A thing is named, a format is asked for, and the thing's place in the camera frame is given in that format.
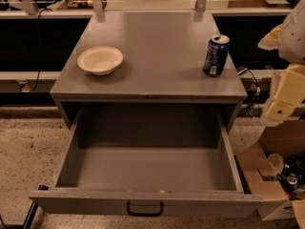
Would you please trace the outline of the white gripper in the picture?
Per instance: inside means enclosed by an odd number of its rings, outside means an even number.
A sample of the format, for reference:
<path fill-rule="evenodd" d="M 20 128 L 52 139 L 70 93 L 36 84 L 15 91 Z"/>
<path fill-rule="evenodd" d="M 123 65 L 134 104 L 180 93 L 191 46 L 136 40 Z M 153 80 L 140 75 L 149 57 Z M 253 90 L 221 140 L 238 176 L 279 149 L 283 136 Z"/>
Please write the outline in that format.
<path fill-rule="evenodd" d="M 287 119 L 305 99 L 305 66 L 291 63 L 272 78 L 272 102 L 267 105 L 265 116 L 273 122 Z"/>

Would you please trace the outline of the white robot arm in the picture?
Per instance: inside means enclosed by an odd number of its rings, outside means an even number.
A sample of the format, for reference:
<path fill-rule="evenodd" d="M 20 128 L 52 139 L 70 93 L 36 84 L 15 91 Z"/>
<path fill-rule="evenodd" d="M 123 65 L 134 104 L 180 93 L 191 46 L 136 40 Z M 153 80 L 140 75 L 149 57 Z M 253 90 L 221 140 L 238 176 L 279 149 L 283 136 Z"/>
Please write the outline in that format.
<path fill-rule="evenodd" d="M 284 21 L 259 41 L 258 47 L 278 49 L 279 57 L 289 62 L 264 111 L 268 120 L 282 122 L 305 99 L 305 0 L 300 0 Z"/>

